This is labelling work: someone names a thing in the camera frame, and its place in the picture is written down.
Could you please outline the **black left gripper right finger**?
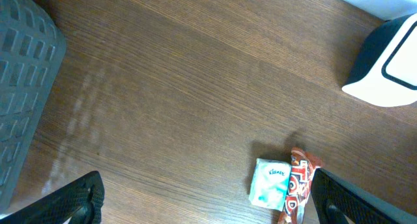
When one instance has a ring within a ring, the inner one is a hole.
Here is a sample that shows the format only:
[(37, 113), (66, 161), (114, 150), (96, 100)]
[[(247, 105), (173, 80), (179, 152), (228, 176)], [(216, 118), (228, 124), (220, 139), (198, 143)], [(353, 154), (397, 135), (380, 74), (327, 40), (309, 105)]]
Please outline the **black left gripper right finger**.
[(416, 223), (416, 216), (325, 169), (315, 171), (311, 196), (320, 223)]

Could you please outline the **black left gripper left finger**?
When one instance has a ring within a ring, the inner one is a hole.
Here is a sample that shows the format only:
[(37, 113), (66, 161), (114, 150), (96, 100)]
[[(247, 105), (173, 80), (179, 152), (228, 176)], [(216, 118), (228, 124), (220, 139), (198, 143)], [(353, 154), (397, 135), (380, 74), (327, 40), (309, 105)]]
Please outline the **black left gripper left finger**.
[(91, 171), (25, 208), (1, 219), (6, 223), (100, 224), (105, 189), (98, 171)]

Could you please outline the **red snack packet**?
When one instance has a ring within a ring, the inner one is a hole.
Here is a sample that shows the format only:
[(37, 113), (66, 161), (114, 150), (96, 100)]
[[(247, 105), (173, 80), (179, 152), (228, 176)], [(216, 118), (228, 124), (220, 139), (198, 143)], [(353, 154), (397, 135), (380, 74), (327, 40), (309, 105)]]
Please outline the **red snack packet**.
[(301, 148), (291, 149), (291, 175), (278, 224), (301, 224), (315, 171), (323, 167), (320, 158)]

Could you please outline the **small teal tissue pack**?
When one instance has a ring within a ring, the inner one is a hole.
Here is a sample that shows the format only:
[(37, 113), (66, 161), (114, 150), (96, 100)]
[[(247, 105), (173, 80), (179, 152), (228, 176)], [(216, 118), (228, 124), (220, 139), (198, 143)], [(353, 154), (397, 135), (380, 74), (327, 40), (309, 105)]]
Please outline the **small teal tissue pack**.
[(282, 211), (289, 186), (291, 165), (257, 158), (249, 200), (252, 205)]

